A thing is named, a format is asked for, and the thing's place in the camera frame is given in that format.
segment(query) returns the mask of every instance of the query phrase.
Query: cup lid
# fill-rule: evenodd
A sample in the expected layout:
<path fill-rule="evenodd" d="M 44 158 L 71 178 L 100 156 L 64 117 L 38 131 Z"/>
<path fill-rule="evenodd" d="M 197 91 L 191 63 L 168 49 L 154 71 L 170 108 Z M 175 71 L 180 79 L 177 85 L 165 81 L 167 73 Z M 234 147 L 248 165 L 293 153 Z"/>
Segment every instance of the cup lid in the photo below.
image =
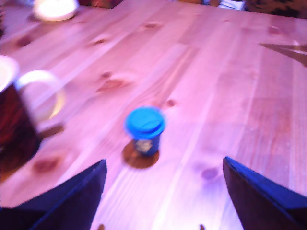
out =
<path fill-rule="evenodd" d="M 165 128 L 165 120 L 156 107 L 141 107 L 126 118 L 126 128 L 135 139 L 152 139 Z"/>

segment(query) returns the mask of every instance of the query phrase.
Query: dark mug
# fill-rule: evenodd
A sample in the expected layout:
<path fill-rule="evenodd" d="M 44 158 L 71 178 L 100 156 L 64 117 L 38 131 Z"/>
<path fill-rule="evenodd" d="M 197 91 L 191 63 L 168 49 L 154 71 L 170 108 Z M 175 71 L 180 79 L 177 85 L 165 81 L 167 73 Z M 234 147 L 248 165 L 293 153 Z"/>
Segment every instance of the dark mug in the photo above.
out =
<path fill-rule="evenodd" d="M 17 62 L 0 55 L 0 170 L 7 171 L 24 164 L 39 149 L 39 137 L 21 97 L 22 89 L 32 82 L 46 83 L 57 91 L 57 101 L 47 117 L 56 115 L 64 105 L 60 82 L 49 72 L 34 70 L 19 77 Z"/>

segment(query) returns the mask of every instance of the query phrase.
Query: white mug handle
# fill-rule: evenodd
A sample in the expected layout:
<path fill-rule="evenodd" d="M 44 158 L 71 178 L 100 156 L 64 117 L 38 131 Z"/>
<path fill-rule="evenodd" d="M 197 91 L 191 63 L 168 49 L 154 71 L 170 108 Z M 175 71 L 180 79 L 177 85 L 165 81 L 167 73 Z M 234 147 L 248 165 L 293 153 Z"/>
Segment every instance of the white mug handle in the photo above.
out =
<path fill-rule="evenodd" d="M 51 86 L 56 92 L 56 102 L 52 108 L 52 111 L 47 116 L 38 117 L 38 121 L 44 121 L 53 118 L 58 114 L 64 106 L 65 94 L 62 90 L 62 86 L 57 78 L 48 71 L 33 70 L 20 77 L 15 83 L 17 90 L 22 90 L 26 85 L 32 82 L 41 82 Z"/>

